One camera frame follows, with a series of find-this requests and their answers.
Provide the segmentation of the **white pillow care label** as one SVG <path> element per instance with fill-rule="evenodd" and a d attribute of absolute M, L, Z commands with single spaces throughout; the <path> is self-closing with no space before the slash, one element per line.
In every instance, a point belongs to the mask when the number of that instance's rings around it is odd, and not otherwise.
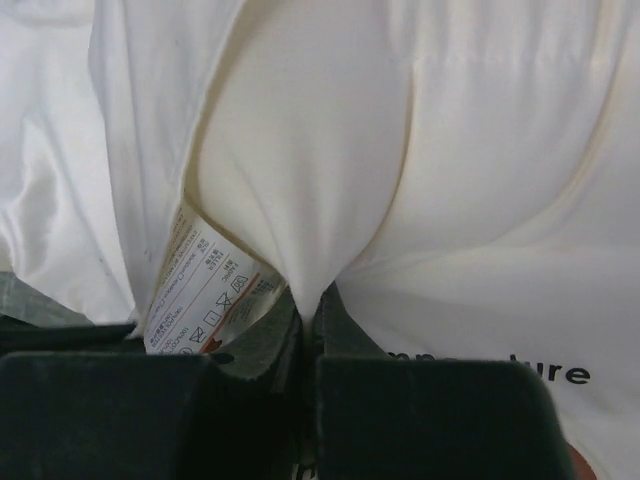
<path fill-rule="evenodd" d="M 259 320 L 286 282 L 228 240 L 184 201 L 177 213 L 146 320 L 150 354 L 203 354 Z"/>

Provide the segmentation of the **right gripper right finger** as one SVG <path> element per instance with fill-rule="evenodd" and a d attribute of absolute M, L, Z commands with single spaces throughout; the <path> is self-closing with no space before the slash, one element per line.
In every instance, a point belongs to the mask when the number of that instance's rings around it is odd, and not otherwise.
<path fill-rule="evenodd" d="M 336 286 L 313 321 L 322 479 L 573 479 L 551 397 L 509 361 L 400 360 Z"/>

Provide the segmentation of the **cream satin pillowcase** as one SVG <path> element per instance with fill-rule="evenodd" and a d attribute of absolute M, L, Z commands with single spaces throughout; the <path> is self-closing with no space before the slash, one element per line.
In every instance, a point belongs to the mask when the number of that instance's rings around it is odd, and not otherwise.
<path fill-rule="evenodd" d="M 152 302 L 239 1 L 1 5 L 1 263 L 96 324 Z"/>

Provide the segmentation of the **cream pillow with bear print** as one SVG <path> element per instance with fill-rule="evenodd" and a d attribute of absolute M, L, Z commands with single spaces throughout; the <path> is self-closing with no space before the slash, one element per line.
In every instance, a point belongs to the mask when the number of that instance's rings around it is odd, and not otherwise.
<path fill-rule="evenodd" d="M 540 369 L 600 479 L 639 475 L 635 1 L 135 1 L 178 188 L 304 316 Z"/>

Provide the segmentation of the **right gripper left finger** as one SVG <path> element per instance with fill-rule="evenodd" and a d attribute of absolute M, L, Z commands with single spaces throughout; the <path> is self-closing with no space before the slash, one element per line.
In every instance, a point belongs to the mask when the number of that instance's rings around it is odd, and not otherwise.
<path fill-rule="evenodd" d="M 288 479 L 300 344 L 289 292 L 209 354 L 147 354 L 126 326 L 3 317 L 1 475 Z"/>

